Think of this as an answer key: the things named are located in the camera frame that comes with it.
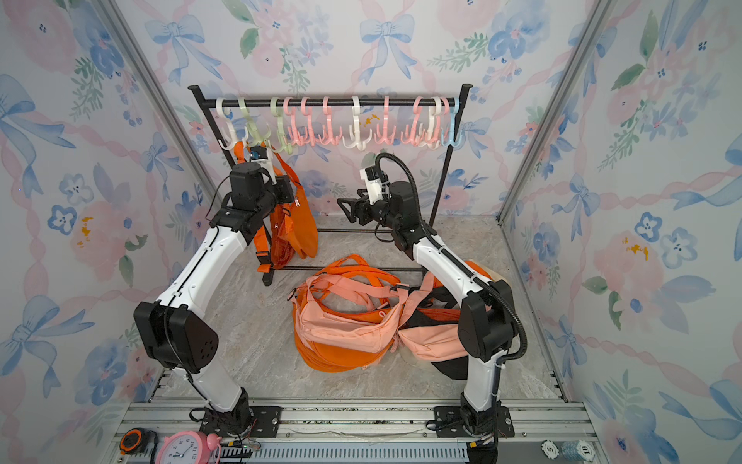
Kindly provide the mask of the black crossbody bag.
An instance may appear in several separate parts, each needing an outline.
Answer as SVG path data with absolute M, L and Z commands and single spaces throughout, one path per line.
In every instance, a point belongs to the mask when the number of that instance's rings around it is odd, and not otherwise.
M 434 365 L 440 373 L 446 375 L 452 380 L 468 379 L 468 359 L 466 357 L 433 362 L 432 365 Z

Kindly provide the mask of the pink crossbody bag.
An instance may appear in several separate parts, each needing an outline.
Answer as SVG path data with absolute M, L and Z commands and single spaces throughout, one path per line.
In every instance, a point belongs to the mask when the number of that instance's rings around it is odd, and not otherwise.
M 449 321 L 433 326 L 411 326 L 411 319 L 422 315 L 419 311 L 426 297 L 432 295 L 435 278 L 428 273 L 423 278 L 419 290 L 413 290 L 400 315 L 397 337 L 419 359 L 427 362 L 446 362 L 467 355 L 459 336 L 458 321 Z

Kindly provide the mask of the beige crossbody bag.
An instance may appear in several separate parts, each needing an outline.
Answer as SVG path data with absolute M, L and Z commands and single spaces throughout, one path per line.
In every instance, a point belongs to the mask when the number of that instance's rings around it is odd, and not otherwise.
M 466 369 L 510 359 L 513 340 L 523 338 L 511 286 L 502 276 L 486 270 L 483 286 L 460 298 L 436 278 L 426 276 L 422 300 L 401 318 L 398 338 L 419 359 L 432 363 L 450 378 L 464 380 Z

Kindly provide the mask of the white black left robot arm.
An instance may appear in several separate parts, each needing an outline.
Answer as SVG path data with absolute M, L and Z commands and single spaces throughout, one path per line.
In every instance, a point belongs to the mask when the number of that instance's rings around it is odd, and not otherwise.
M 231 191 L 209 221 L 206 236 L 185 269 L 152 303 L 140 303 L 134 322 L 147 355 L 181 374 L 205 402 L 201 421 L 208 433 L 244 437 L 254 414 L 247 391 L 218 359 L 218 333 L 205 320 L 212 295 L 233 261 L 249 245 L 270 264 L 265 220 L 295 199 L 290 178 L 269 160 L 235 165 Z

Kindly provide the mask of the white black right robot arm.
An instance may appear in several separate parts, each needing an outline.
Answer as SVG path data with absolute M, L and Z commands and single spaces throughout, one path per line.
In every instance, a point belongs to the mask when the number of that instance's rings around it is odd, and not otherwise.
M 473 437 L 497 440 L 502 369 L 523 357 L 529 346 L 509 284 L 486 278 L 444 244 L 425 222 L 414 176 L 400 158 L 376 155 L 361 178 L 365 189 L 357 198 L 339 199 L 338 205 L 351 223 L 388 228 L 392 243 L 452 295 L 460 309 L 455 339 L 469 357 L 457 424 Z

